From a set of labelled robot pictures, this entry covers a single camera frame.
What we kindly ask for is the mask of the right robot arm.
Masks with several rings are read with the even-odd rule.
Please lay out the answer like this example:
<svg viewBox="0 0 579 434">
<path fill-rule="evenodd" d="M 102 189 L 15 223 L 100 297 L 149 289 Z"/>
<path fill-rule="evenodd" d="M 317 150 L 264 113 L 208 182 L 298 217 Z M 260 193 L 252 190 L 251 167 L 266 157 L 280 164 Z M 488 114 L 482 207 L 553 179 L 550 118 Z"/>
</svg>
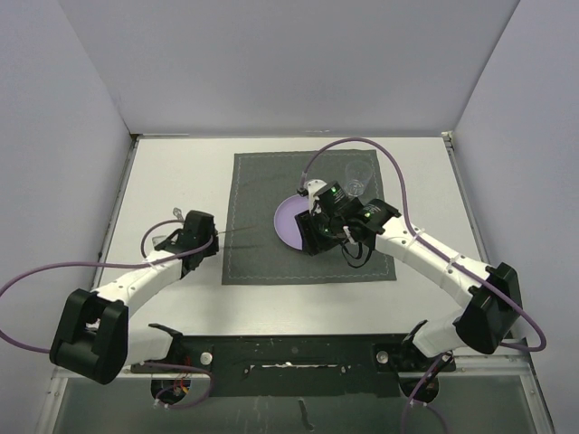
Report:
<svg viewBox="0 0 579 434">
<path fill-rule="evenodd" d="M 392 205 L 362 203 L 338 182 L 311 180 L 299 188 L 308 209 L 295 221 L 302 249 L 311 256 L 348 243 L 401 261 L 448 294 L 459 310 L 437 321 L 424 320 L 405 338 L 403 361 L 420 370 L 438 354 L 468 347 L 493 354 L 517 321 L 506 302 L 518 285 L 515 270 L 459 254 L 430 235 L 407 225 Z"/>
</svg>

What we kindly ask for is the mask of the purple plate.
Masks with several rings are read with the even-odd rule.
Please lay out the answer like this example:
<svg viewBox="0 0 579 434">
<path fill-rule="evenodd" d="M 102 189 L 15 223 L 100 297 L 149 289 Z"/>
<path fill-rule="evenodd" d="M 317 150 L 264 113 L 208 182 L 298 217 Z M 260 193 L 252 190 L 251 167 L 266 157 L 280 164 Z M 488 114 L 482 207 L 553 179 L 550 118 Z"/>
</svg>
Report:
<svg viewBox="0 0 579 434">
<path fill-rule="evenodd" d="M 279 239 L 294 250 L 302 250 L 302 238 L 296 216 L 308 210 L 308 199 L 298 194 L 281 202 L 274 213 L 274 230 Z"/>
</svg>

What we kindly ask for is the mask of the green handled knife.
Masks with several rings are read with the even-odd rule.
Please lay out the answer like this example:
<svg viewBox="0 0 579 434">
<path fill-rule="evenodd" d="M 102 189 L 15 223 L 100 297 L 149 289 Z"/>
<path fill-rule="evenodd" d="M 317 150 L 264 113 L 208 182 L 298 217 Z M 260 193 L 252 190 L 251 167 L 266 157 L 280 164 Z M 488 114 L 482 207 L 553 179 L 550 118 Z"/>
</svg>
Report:
<svg viewBox="0 0 579 434">
<path fill-rule="evenodd" d="M 245 227 L 238 227 L 238 228 L 233 228 L 233 229 L 229 229 L 229 230 L 223 230 L 223 231 L 218 231 L 215 230 L 214 231 L 214 236 L 221 236 L 224 234 L 228 234 L 228 233 L 234 233 L 234 232 L 239 232 L 239 231 L 250 231 L 250 230 L 254 230 L 256 229 L 256 226 L 245 226 Z"/>
</svg>

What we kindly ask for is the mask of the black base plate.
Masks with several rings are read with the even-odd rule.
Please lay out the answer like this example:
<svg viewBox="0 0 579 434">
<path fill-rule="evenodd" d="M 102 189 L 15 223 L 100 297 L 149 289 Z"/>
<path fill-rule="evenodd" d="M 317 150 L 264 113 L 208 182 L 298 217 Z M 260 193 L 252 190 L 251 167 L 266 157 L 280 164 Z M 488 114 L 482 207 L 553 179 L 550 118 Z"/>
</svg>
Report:
<svg viewBox="0 0 579 434">
<path fill-rule="evenodd" d="M 451 355 L 427 358 L 403 335 L 184 336 L 159 361 L 134 363 L 133 373 L 153 376 L 151 391 L 176 403 L 199 375 L 210 377 L 212 398 L 337 397 L 410 394 L 421 374 L 420 395 L 439 391 L 438 373 L 456 369 Z"/>
</svg>

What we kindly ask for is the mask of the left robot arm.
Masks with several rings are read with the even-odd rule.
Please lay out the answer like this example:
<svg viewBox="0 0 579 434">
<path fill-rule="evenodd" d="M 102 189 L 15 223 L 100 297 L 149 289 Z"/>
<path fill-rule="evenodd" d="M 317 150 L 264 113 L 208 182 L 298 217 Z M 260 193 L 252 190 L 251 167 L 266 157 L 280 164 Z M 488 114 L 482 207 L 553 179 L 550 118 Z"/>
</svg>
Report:
<svg viewBox="0 0 579 434">
<path fill-rule="evenodd" d="M 181 333 L 168 326 L 130 327 L 130 318 L 162 289 L 196 270 L 219 251 L 214 216 L 191 211 L 183 226 L 161 241 L 135 269 L 92 291 L 77 289 L 66 299 L 49 350 L 50 361 L 100 384 L 129 365 L 177 369 L 184 349 Z"/>
</svg>

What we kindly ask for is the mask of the silver fork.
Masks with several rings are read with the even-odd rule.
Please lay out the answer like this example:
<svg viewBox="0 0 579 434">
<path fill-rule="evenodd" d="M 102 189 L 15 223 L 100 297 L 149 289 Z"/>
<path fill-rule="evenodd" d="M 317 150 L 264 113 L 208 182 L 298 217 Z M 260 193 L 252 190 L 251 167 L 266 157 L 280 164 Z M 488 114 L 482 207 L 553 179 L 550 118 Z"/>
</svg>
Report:
<svg viewBox="0 0 579 434">
<path fill-rule="evenodd" d="M 173 209 L 173 215 L 176 217 L 176 219 L 180 222 L 183 222 L 185 220 L 182 211 L 179 208 L 174 208 Z"/>
</svg>

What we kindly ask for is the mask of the clear drinking glass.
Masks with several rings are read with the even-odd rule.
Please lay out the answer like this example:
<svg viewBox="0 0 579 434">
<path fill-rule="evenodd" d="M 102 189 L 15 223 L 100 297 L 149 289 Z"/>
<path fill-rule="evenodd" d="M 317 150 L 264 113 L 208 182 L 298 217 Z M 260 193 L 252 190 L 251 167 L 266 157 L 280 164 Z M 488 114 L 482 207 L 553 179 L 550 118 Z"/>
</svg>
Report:
<svg viewBox="0 0 579 434">
<path fill-rule="evenodd" d="M 350 161 L 345 168 L 346 193 L 352 197 L 361 196 L 373 175 L 373 169 L 370 164 L 362 160 Z"/>
</svg>

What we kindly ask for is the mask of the aluminium frame rail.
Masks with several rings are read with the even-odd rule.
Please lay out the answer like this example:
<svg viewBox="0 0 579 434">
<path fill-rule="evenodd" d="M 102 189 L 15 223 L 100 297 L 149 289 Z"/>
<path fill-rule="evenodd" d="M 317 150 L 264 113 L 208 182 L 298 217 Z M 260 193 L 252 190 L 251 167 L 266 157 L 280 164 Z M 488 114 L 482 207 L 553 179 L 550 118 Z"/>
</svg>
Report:
<svg viewBox="0 0 579 434">
<path fill-rule="evenodd" d="M 232 349 L 226 349 L 225 338 L 212 337 L 209 344 L 202 344 L 199 350 L 184 350 L 181 355 L 172 354 L 166 359 L 138 362 L 125 365 L 121 368 L 118 377 L 127 375 L 161 375 L 165 371 L 160 368 L 161 363 L 185 364 L 186 359 L 191 360 L 195 367 L 206 370 L 215 368 L 218 363 L 224 362 L 227 357 L 232 360 L 227 365 L 234 363 L 246 363 L 251 368 L 266 366 L 280 368 L 315 368 L 336 367 L 340 364 L 347 368 L 354 365 L 356 359 L 368 359 L 371 363 L 381 366 L 377 359 L 379 352 L 385 352 L 387 363 L 393 362 L 400 356 L 400 345 L 396 342 L 390 344 L 383 342 L 374 343 L 370 348 L 363 350 L 361 344 L 353 341 L 341 343 L 330 341 L 327 335 L 322 337 L 319 343 L 314 343 L 313 338 L 308 336 L 305 344 L 291 344 L 287 336 L 275 336 L 272 339 L 266 336 L 257 336 L 247 341 L 235 344 Z"/>
</svg>

